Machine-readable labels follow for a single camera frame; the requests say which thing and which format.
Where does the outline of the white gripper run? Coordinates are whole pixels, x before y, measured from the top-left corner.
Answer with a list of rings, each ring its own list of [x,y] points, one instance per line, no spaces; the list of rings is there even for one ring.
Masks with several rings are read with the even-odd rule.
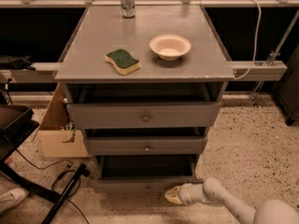
[[[175,186],[169,189],[164,197],[174,204],[191,205],[203,201],[203,185],[202,184],[183,184],[181,187]]]

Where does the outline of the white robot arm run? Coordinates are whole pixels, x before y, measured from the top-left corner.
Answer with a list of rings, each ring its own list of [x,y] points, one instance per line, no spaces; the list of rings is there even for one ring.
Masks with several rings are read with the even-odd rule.
[[[175,204],[222,204],[240,224],[299,224],[299,213],[289,204],[266,200],[255,209],[236,198],[218,179],[212,177],[203,184],[175,186],[164,197]]]

